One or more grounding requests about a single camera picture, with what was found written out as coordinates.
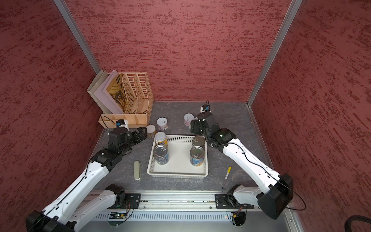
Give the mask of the yellow can white lid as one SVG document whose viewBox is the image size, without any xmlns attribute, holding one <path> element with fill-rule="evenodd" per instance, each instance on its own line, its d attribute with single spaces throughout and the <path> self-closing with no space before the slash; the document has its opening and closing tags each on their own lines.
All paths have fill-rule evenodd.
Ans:
<svg viewBox="0 0 371 232">
<path fill-rule="evenodd" d="M 148 125 L 146 129 L 147 129 L 147 137 L 154 138 L 157 133 L 156 127 L 154 125 Z"/>
</svg>

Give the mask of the dark can brown lid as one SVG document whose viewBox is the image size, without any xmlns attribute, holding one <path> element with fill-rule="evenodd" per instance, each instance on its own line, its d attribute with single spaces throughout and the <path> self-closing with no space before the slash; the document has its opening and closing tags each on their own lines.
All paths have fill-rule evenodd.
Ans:
<svg viewBox="0 0 371 232">
<path fill-rule="evenodd" d="M 205 145 L 204 136 L 196 135 L 195 137 L 193 137 L 193 139 L 192 139 L 192 146 L 193 147 L 198 146 L 198 147 L 204 148 L 204 145 Z"/>
</svg>

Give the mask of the tall yellow blue can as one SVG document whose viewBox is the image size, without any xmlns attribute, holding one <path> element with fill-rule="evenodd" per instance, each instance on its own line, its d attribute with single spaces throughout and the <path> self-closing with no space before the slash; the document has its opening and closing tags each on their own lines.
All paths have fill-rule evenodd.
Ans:
<svg viewBox="0 0 371 232">
<path fill-rule="evenodd" d="M 155 134 L 155 142 L 157 146 L 164 145 L 165 147 L 168 147 L 168 139 L 166 137 L 166 134 L 162 131 Z"/>
</svg>

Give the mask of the small pink white can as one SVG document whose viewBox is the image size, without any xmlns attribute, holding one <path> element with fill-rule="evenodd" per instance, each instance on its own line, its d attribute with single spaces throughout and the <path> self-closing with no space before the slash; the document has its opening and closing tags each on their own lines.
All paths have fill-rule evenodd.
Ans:
<svg viewBox="0 0 371 232">
<path fill-rule="evenodd" d="M 157 119 L 157 126 L 160 131 L 165 131 L 168 129 L 168 120 L 165 117 Z"/>
</svg>

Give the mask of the blue can pink lid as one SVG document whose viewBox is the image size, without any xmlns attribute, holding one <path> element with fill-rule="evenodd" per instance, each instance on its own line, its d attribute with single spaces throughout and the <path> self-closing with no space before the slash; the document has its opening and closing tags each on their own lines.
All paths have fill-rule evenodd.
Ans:
<svg viewBox="0 0 371 232">
<path fill-rule="evenodd" d="M 154 157 L 156 162 L 160 165 L 168 163 L 170 159 L 168 148 L 165 145 L 157 145 L 154 148 Z"/>
<path fill-rule="evenodd" d="M 200 166 L 204 162 L 205 150 L 201 146 L 194 146 L 190 150 L 190 163 L 193 166 Z"/>
</svg>

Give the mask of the white plastic basket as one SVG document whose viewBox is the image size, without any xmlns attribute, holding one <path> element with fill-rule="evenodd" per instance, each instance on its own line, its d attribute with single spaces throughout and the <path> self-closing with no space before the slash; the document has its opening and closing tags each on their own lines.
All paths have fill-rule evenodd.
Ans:
<svg viewBox="0 0 371 232">
<path fill-rule="evenodd" d="M 163 178 L 204 179 L 208 176 L 208 154 L 205 149 L 204 162 L 194 166 L 190 162 L 193 135 L 167 135 L 170 160 L 166 164 L 158 164 L 154 158 L 156 141 L 153 141 L 147 174 Z"/>
</svg>

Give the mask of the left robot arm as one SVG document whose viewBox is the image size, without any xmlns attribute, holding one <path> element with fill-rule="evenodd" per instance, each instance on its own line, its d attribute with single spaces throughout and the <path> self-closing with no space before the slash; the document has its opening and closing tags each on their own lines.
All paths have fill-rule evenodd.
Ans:
<svg viewBox="0 0 371 232">
<path fill-rule="evenodd" d="M 82 201 L 132 148 L 147 138 L 147 128 L 131 132 L 117 127 L 109 132 L 108 146 L 97 152 L 82 174 L 51 204 L 42 211 L 33 211 L 26 218 L 28 232 L 78 232 L 102 211 L 135 209 L 136 203 L 125 196 L 125 190 L 109 185 L 99 196 L 84 206 Z"/>
</svg>

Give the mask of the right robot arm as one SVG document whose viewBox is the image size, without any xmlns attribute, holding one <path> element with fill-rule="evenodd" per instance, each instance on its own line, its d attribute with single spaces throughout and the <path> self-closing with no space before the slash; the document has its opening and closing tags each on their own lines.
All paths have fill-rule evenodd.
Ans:
<svg viewBox="0 0 371 232">
<path fill-rule="evenodd" d="M 207 145 L 216 148 L 237 163 L 258 188 L 238 186 L 233 199 L 240 204 L 258 206 L 267 216 L 277 219 L 293 199 L 294 181 L 281 175 L 250 152 L 229 129 L 220 128 L 213 114 L 203 111 L 190 122 L 190 131 L 205 137 Z"/>
</svg>

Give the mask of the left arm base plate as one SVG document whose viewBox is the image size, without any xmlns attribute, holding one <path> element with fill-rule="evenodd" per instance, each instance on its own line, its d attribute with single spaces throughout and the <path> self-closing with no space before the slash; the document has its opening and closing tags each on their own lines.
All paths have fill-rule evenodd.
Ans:
<svg viewBox="0 0 371 232">
<path fill-rule="evenodd" d="M 141 201 L 139 193 L 122 193 L 117 196 L 115 209 L 138 209 Z"/>
</svg>

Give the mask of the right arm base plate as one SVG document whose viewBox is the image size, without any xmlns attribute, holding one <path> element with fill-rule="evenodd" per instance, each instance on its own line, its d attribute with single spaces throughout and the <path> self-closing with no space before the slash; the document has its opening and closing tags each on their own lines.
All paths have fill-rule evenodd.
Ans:
<svg viewBox="0 0 371 232">
<path fill-rule="evenodd" d="M 240 209 L 241 204 L 233 197 L 232 194 L 216 194 L 215 205 L 217 209 Z"/>
</svg>

